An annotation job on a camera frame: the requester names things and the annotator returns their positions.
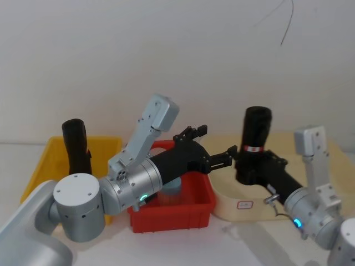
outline label sticker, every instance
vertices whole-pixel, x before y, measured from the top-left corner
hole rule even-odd
[[[251,209],[254,201],[238,201],[237,209]]]

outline white table surface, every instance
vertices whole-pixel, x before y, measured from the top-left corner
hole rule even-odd
[[[18,208],[43,149],[0,145],[0,226]],[[74,266],[326,266],[328,257],[311,240],[302,241],[289,221],[231,223],[211,216],[203,229],[134,234],[124,212],[91,242],[71,242],[61,227],[54,236],[73,251]]]

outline teal led light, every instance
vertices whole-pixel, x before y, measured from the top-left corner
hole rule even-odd
[[[143,201],[143,200],[145,200],[146,198],[148,198],[148,195],[143,195],[143,196],[140,197],[140,201]]]
[[[302,223],[301,223],[300,219],[294,219],[293,222],[297,228],[302,227]]]

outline cable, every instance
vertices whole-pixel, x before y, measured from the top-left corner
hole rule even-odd
[[[291,20],[292,20],[292,17],[293,17],[293,10],[294,10],[293,0],[291,0],[291,3],[292,3],[292,12],[291,12],[291,16],[290,16],[290,21],[288,22],[288,26],[287,26],[287,29],[286,29],[286,31],[285,31],[285,35],[284,35],[284,36],[283,36],[283,38],[282,38],[282,41],[281,41],[280,46],[282,46],[283,41],[284,41],[284,40],[285,40],[285,38],[286,38],[286,35],[287,35],[287,32],[288,32],[288,29],[289,29],[289,27],[290,27],[290,25],[291,25]]]
[[[265,19],[267,19],[269,16],[271,16],[275,11],[279,9],[280,6],[285,2],[285,0],[282,0],[280,4],[278,4],[277,7],[275,7],[272,11],[270,11],[267,15],[265,15],[262,19],[260,19],[257,23],[253,25],[253,27],[258,26],[261,22],[263,22]]]
[[[288,214],[286,214],[286,213],[279,213],[278,210],[277,210],[276,205],[273,205],[272,208],[275,210],[275,215],[276,215],[276,216],[285,216],[285,217],[287,217],[288,219],[290,219],[290,220],[293,222],[291,216],[289,216]]]

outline red band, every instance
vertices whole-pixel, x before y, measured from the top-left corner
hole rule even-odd
[[[248,152],[261,152],[264,150],[264,147],[251,147],[251,146],[244,146],[244,150]]]

